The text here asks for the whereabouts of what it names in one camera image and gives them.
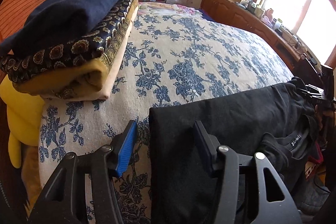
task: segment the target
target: stack of folded clothes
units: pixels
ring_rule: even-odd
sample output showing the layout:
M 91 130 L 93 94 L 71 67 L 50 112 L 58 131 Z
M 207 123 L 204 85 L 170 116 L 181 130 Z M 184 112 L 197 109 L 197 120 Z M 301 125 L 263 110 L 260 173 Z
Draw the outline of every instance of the stack of folded clothes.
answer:
M 137 10 L 138 0 L 46 0 L 0 44 L 0 69 L 22 93 L 107 99 Z

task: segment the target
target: bedspread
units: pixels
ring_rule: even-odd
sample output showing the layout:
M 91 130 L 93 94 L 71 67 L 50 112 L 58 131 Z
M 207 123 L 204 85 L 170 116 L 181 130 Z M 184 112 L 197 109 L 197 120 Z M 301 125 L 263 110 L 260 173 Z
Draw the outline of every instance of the bedspread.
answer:
M 39 146 L 41 183 L 67 152 L 91 153 L 134 119 L 138 140 L 128 170 L 114 185 L 124 222 L 149 223 L 149 108 L 261 88 L 291 77 L 279 56 L 255 34 L 204 19 L 138 15 L 108 100 L 46 101 Z M 89 187 L 86 194 L 87 216 L 93 221 Z

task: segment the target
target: wooden cabinet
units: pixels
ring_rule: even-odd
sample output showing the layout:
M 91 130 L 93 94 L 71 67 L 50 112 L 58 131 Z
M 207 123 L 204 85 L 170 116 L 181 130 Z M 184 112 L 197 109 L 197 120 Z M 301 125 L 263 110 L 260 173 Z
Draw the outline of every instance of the wooden cabinet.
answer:
M 232 21 L 229 25 L 245 31 L 251 31 L 249 21 L 239 12 L 233 14 Z
M 295 50 L 275 31 L 235 3 L 229 0 L 202 0 L 201 9 L 216 22 L 259 35 L 274 49 L 290 70 L 293 70 L 300 60 Z
M 202 0 L 201 2 L 201 7 L 204 11 L 206 11 L 206 13 L 215 19 L 215 15 L 216 15 L 216 10 L 217 10 L 217 3 L 216 0 Z

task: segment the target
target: navy blue fabric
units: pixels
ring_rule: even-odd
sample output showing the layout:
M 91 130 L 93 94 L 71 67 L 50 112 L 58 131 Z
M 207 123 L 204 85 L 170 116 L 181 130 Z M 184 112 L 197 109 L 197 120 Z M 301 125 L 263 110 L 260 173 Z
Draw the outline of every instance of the navy blue fabric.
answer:
M 199 10 L 202 13 L 202 17 L 207 21 L 215 22 L 203 9 Z
M 0 56 L 13 50 L 24 58 L 90 32 L 118 0 L 46 0 L 24 27 L 0 44 Z

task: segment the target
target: screw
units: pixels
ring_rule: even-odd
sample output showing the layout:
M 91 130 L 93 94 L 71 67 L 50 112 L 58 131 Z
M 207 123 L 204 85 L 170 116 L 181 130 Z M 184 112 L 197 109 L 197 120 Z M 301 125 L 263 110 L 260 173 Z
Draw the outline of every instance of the screw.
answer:
M 229 151 L 229 148 L 227 147 L 227 146 L 225 146 L 225 145 L 221 145 L 220 147 L 218 147 L 218 150 L 220 151 L 220 152 L 228 152 Z
M 265 155 L 261 152 L 257 152 L 255 154 L 255 157 L 258 159 L 258 160 L 263 160 L 265 158 Z
M 75 156 L 75 153 L 74 153 L 74 152 L 69 152 L 69 153 L 67 153 L 67 154 L 65 155 L 65 157 L 66 157 L 68 160 L 72 159 L 74 156 Z
M 112 147 L 109 145 L 109 144 L 106 144 L 106 145 L 103 145 L 101 147 L 101 149 L 104 151 L 104 152 L 108 152 L 112 149 Z

